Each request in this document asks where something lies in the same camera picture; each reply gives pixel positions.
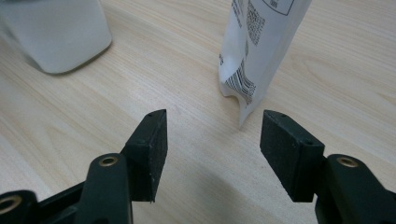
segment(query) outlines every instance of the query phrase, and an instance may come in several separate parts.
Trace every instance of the plastic bag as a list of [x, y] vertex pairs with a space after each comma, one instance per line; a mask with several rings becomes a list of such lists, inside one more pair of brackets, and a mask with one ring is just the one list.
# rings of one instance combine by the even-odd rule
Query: plastic bag
[[219, 85], [238, 98], [239, 126], [256, 108], [311, 0], [233, 0], [219, 55]]

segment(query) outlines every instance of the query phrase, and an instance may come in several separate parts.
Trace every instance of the white pouch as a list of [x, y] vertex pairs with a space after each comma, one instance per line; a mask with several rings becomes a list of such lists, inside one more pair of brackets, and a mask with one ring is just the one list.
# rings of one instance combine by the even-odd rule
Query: white pouch
[[233, 0], [219, 56], [219, 85], [238, 98], [239, 126], [256, 108], [311, 0]]

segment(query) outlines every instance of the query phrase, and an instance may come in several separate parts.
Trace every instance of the tabletop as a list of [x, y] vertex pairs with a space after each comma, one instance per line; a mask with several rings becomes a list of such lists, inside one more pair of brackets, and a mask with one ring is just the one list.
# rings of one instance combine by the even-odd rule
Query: tabletop
[[0, 192], [38, 199], [85, 180], [141, 119], [166, 109], [168, 155], [156, 203], [135, 223], [317, 223], [260, 150], [262, 111], [285, 113], [396, 191], [396, 2], [313, 0], [258, 108], [219, 91], [231, 0], [107, 0], [110, 48], [78, 70], [35, 70], [0, 40]]

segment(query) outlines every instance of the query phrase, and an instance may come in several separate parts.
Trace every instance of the wood grain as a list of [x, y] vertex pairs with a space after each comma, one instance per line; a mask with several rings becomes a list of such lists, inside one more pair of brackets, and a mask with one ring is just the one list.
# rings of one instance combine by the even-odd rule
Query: wood grain
[[292, 203], [260, 153], [264, 109], [396, 191], [396, 2], [314, 0], [241, 129], [218, 83], [231, 2], [105, 1], [111, 47], [63, 76], [36, 71], [0, 40], [0, 193], [43, 200], [79, 183], [162, 108], [168, 157], [156, 203], [133, 203], [135, 223], [317, 223], [314, 204]]

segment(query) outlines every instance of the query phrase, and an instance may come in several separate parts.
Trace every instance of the white container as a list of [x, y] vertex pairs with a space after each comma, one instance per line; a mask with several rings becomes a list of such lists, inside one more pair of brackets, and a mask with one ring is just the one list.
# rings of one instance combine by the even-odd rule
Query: white container
[[0, 36], [51, 74], [79, 67], [111, 43], [98, 0], [0, 0]]

